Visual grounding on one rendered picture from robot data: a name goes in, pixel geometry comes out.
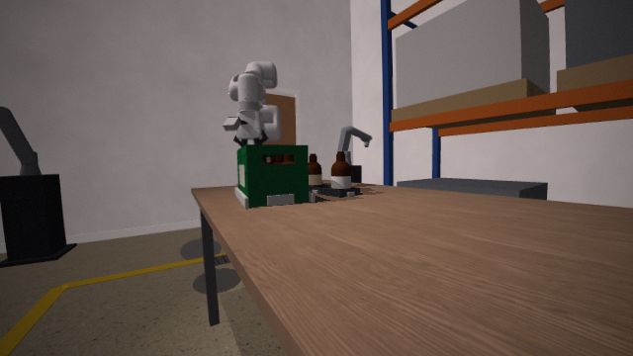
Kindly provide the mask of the brown glass bottle with white label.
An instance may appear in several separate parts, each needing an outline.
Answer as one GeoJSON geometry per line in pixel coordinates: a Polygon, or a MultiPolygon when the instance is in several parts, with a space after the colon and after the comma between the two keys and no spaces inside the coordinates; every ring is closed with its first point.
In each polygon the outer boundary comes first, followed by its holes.
{"type": "Polygon", "coordinates": [[[336,162],[331,166],[331,189],[351,189],[351,167],[345,161],[344,151],[337,151],[336,162]]]}

